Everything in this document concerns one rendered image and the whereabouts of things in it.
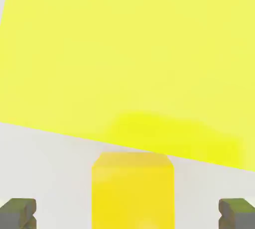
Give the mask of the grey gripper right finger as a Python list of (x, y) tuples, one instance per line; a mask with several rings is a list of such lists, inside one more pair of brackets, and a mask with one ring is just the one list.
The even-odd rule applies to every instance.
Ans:
[(219, 229), (255, 229), (255, 207), (243, 198), (219, 200)]

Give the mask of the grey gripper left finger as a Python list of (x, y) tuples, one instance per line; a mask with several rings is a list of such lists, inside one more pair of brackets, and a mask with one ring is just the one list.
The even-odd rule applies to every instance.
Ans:
[(37, 229), (36, 200), (11, 198), (0, 207), (0, 229)]

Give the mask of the small yellow cube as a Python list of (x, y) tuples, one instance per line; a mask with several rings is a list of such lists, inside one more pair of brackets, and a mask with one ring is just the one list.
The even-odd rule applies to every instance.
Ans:
[(92, 166), (92, 229), (175, 229), (174, 167), (164, 154), (103, 152)]

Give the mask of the large yellow box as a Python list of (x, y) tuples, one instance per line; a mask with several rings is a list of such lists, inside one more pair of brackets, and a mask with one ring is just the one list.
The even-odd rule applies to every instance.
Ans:
[(0, 122), (255, 172), (255, 0), (4, 0)]

